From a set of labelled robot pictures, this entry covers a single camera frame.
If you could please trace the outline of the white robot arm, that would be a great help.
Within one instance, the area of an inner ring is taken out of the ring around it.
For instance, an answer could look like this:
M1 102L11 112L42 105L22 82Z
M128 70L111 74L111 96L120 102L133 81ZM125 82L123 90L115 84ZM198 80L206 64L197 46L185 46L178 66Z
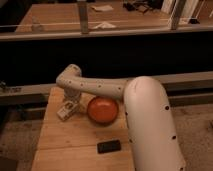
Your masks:
M72 103L83 92L124 103L135 171L185 171L168 96L157 79L85 78L77 65L70 64L57 76L56 84Z

